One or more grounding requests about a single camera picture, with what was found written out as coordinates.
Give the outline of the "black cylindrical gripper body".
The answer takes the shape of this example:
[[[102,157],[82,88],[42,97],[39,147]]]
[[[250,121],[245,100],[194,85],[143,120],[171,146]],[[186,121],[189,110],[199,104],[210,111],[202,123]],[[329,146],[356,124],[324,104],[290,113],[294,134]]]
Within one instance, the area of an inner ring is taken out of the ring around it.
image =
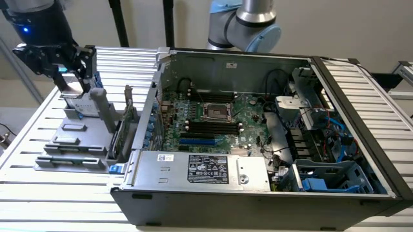
[[[52,64],[79,67],[78,44],[72,38],[60,1],[6,0],[3,14],[22,41],[51,57]]]

